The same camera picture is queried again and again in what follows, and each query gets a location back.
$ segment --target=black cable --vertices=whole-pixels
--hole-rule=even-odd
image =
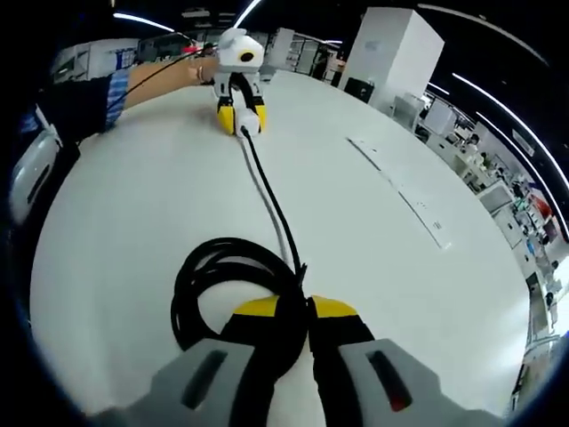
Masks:
[[[270,187],[268,183],[267,176],[265,176],[265,171],[263,171],[263,167],[260,165],[259,157],[257,156],[257,150],[255,149],[255,145],[252,143],[252,138],[247,128],[245,126],[241,126],[241,132],[249,142],[249,147],[251,147],[252,158],[257,165],[257,169],[259,170],[260,178],[263,181],[263,185],[265,189],[267,189],[268,196],[270,197],[271,202],[273,202],[273,206],[275,207],[276,214],[278,215],[278,219],[281,220],[283,224],[284,233],[286,235],[286,240],[288,241],[289,247],[291,247],[291,253],[293,255],[293,264],[294,264],[294,271],[296,273],[297,278],[300,279],[299,286],[302,286],[302,279],[304,277],[304,272],[306,270],[306,264],[301,265],[301,258],[299,257],[298,250],[296,248],[296,244],[294,243],[293,234],[291,232],[290,227],[288,226],[288,222],[286,221],[285,214],[283,213],[281,206],[278,204],[276,200],[275,193],[273,193],[273,189]]]
[[[152,77],[201,51],[183,55],[144,78],[140,83],[112,102],[107,110],[112,109],[118,102],[144,85]],[[176,341],[183,350],[188,349],[205,337],[214,338],[218,336],[205,324],[197,303],[199,295],[211,286],[230,280],[243,280],[263,286],[271,293],[283,297],[283,300],[293,302],[291,307],[297,307],[299,311],[301,311],[301,307],[304,304],[302,280],[304,279],[306,264],[301,264],[293,234],[268,183],[267,176],[260,165],[251,135],[245,127],[242,127],[241,130],[249,141],[260,177],[275,207],[278,218],[283,224],[284,233],[293,256],[294,271],[290,269],[286,262],[267,248],[241,238],[215,238],[198,246],[186,258],[176,277],[174,297],[170,306],[172,330]],[[293,352],[294,360],[298,357],[296,352]]]
[[[197,55],[198,53],[200,53],[203,49],[199,49],[195,52],[190,52],[190,53],[186,53],[185,55],[180,56],[177,60],[174,60],[173,62],[170,62],[168,65],[164,65],[161,69],[159,69],[158,71],[152,73],[150,76],[144,78],[140,83],[138,83],[137,85],[135,85],[134,87],[132,87],[131,89],[129,89],[128,91],[126,91],[122,96],[120,96],[119,98],[117,98],[114,102],[112,102],[108,107],[107,107],[107,111],[109,111],[110,109],[112,109],[113,107],[115,107],[116,104],[118,104],[120,101],[122,101],[124,98],[126,98],[130,93],[132,93],[133,91],[135,91],[136,89],[138,89],[139,87],[141,87],[142,85],[144,85],[148,80],[150,80],[152,77],[160,74],[162,71],[168,69],[169,67],[171,67],[172,65],[176,65],[178,62],[181,62],[183,60],[186,60],[187,58],[189,58],[190,56],[193,55]]]

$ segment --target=white robot head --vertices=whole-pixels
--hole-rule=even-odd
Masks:
[[[221,35],[217,51],[221,69],[256,70],[262,65],[263,47],[246,34],[244,29],[230,28]]]

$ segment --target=white tabletop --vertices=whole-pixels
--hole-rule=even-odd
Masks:
[[[488,212],[436,154],[363,102],[278,72],[266,90],[261,162],[309,266],[306,294],[355,307],[440,377],[467,408],[501,415],[525,349],[524,278]],[[88,414],[128,405],[180,350],[173,283],[210,238],[248,238],[280,254],[243,152],[217,126],[211,87],[128,110],[64,182],[36,251],[34,337]],[[435,245],[388,181],[346,137],[372,144],[429,199],[450,233]],[[216,286],[204,316],[221,329],[265,291]],[[308,346],[276,387],[268,425],[325,425]]]

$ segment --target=dark sleeve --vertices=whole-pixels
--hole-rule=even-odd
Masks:
[[[110,79],[64,82],[40,92],[38,105],[64,144],[105,131]]]

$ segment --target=white machine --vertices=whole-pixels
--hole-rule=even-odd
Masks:
[[[52,172],[61,147],[60,136],[39,107],[36,107],[36,118],[44,129],[12,170],[8,199],[10,216],[16,225],[23,224],[28,218],[39,190]]]

